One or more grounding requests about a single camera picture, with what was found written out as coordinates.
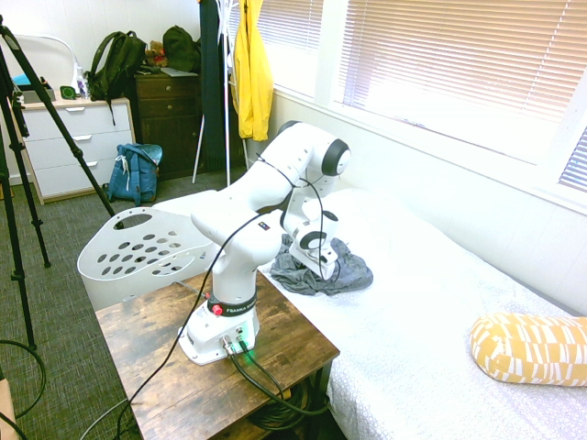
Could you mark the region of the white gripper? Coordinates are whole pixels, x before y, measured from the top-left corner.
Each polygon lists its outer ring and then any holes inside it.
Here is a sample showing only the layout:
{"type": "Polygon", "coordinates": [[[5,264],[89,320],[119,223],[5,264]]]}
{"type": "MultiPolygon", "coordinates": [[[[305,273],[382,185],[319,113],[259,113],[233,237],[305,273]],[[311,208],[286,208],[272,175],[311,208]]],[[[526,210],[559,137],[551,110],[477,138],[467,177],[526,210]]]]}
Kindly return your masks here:
{"type": "Polygon", "coordinates": [[[293,243],[289,253],[323,280],[330,279],[334,274],[336,251],[332,247],[304,250],[293,243]]]}

